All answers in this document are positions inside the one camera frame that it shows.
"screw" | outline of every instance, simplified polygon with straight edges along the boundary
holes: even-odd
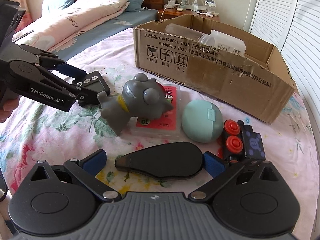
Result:
[[[206,196],[207,196],[206,193],[202,191],[194,191],[191,193],[191,197],[193,199],[204,199]]]
[[[118,197],[118,195],[119,195],[119,193],[116,191],[113,191],[113,190],[108,190],[102,194],[102,196],[104,198],[108,198],[108,199],[114,199],[114,198]]]

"gray cat toy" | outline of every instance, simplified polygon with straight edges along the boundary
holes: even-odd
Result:
[[[126,127],[131,117],[159,119],[161,115],[173,109],[165,99],[164,87],[144,73],[138,73],[128,80],[117,97],[108,97],[105,91],[100,92],[101,116],[107,120],[117,136]]]

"nightstand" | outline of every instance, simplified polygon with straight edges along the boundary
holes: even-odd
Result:
[[[163,10],[164,10],[164,8],[162,8],[161,10],[158,11],[158,20],[160,20]],[[162,16],[162,20],[175,18],[175,17],[178,17],[180,15],[185,15],[185,14],[197,15],[197,16],[200,16],[202,18],[211,19],[211,20],[220,22],[219,16],[209,17],[209,16],[205,16],[203,14],[197,14],[196,12],[193,12],[191,10],[183,10],[183,11],[179,12],[179,11],[177,11],[177,7],[176,8],[172,8],[172,9],[168,9],[167,8],[164,11],[164,14]]]

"human hand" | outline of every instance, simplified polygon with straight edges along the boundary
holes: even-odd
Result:
[[[4,103],[3,109],[0,109],[0,123],[5,122],[10,117],[12,111],[18,107],[19,101],[20,97],[17,97]]]

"closet door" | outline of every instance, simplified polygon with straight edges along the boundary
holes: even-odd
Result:
[[[281,54],[306,105],[320,147],[320,0],[297,0]]]
[[[296,0],[258,0],[249,32],[281,50]]]

